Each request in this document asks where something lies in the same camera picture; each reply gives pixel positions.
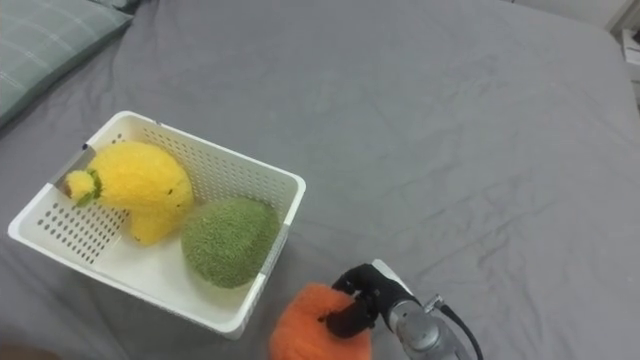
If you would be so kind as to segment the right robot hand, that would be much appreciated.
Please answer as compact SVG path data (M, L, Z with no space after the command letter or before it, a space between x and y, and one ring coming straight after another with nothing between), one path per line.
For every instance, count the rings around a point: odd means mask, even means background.
M390 317L394 308L405 302L421 305L398 281L385 276L372 263L363 263L347 270L331 288L353 300L351 305L332 311L323 318L329 332L342 339L374 328L379 316L391 329Z

